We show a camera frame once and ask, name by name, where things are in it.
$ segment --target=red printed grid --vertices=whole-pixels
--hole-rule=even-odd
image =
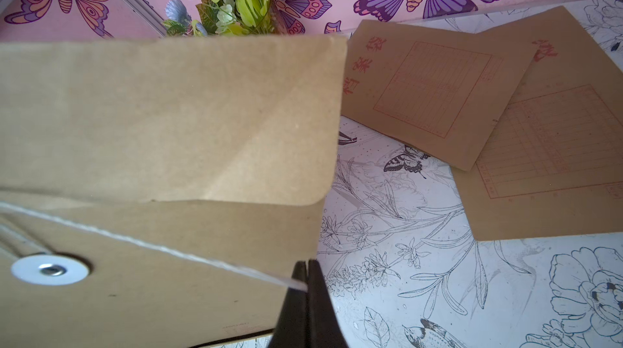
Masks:
[[[444,138],[460,112],[460,107],[449,110],[448,104],[471,93],[473,87],[464,87],[463,81],[483,57],[491,55],[416,42],[374,110]],[[489,70],[494,74],[497,67]]]
[[[489,197],[510,197],[500,186],[623,164],[623,126],[591,86],[520,101],[502,114],[476,164]]]

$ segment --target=string closure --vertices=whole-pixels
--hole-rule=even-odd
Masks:
[[[147,248],[147,249],[150,249],[150,250],[167,253],[169,255],[172,255],[172,256],[180,258],[180,259],[185,259],[185,260],[195,261],[197,263],[207,264],[207,265],[210,265],[210,266],[213,266],[213,267],[216,267],[216,268],[221,268],[221,269],[226,270],[226,271],[231,271],[233,273],[245,275],[245,276],[248,276],[250,278],[255,278],[255,279],[258,279],[258,280],[265,281],[265,282],[277,284],[279,286],[285,286],[285,287],[289,287],[289,288],[293,288],[293,289],[296,289],[296,290],[307,292],[307,283],[301,282],[299,280],[295,280],[295,279],[292,279],[292,278],[286,278],[286,277],[282,277],[282,276],[276,276],[276,275],[273,275],[273,274],[263,273],[261,271],[255,270],[254,268],[234,265],[234,264],[227,263],[227,262],[221,261],[221,260],[202,258],[202,257],[199,257],[197,255],[193,255],[191,253],[184,253],[182,251],[175,250],[175,249],[169,248],[169,247],[164,246],[164,245],[152,244],[152,243],[144,242],[143,240],[140,240],[140,239],[137,239],[137,238],[134,238],[134,237],[114,234],[112,232],[109,232],[108,230],[100,229],[100,228],[94,227],[92,225],[85,225],[85,224],[82,224],[82,223],[73,222],[73,221],[66,220],[66,219],[63,219],[63,218],[55,216],[55,215],[50,215],[50,214],[47,214],[47,213],[38,212],[36,210],[27,209],[25,207],[21,207],[21,206],[18,206],[18,205],[13,205],[13,204],[10,204],[10,203],[4,202],[4,201],[0,201],[0,209],[4,209],[4,210],[10,211],[10,212],[14,212],[14,213],[24,214],[24,215],[27,215],[28,217],[33,217],[33,218],[36,218],[36,219],[42,219],[42,220],[46,220],[46,221],[49,221],[49,222],[58,223],[60,225],[66,226],[66,227],[82,230],[83,232],[89,232],[89,233],[93,233],[93,234],[98,234],[98,235],[102,235],[102,236],[105,236],[105,237],[108,237],[108,238],[112,238],[114,240],[118,240],[118,241],[121,241],[121,242],[131,243],[131,244],[140,246],[142,248]],[[14,230],[11,230],[10,228],[9,228],[9,231],[6,231],[6,230],[4,230],[3,227],[0,227],[0,230],[2,230],[4,232],[12,235],[13,237],[17,238],[19,241],[23,241],[21,238],[27,240],[28,242],[30,242],[30,243],[27,243],[28,245],[33,246],[34,248],[38,249],[39,251],[41,251],[43,253],[53,253],[52,251],[50,251],[49,249],[45,248],[44,246],[38,245],[37,243],[32,242],[32,240],[29,240],[26,237],[21,236],[19,233],[15,232]],[[13,255],[12,252],[6,250],[4,247],[1,247],[1,246],[0,246],[0,252],[2,252],[4,254],[9,253],[9,257],[17,257],[16,255]]]

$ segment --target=envelope flap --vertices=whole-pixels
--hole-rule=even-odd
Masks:
[[[330,187],[344,38],[13,43],[0,55],[2,190],[306,205]]]

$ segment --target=white table surface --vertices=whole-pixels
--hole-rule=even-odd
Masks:
[[[478,33],[558,5],[414,24]],[[564,6],[623,69],[623,0]],[[340,130],[357,141],[339,147],[318,260],[351,348],[623,346],[623,234],[477,243],[446,163],[384,172],[401,143]]]

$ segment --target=peony drawing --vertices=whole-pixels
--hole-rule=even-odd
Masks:
[[[607,52],[623,52],[623,0],[593,0],[584,8],[584,28]]]
[[[547,335],[528,334],[522,348],[623,345],[623,258],[611,248],[581,248],[555,255],[549,286],[551,305],[562,316],[543,326]]]

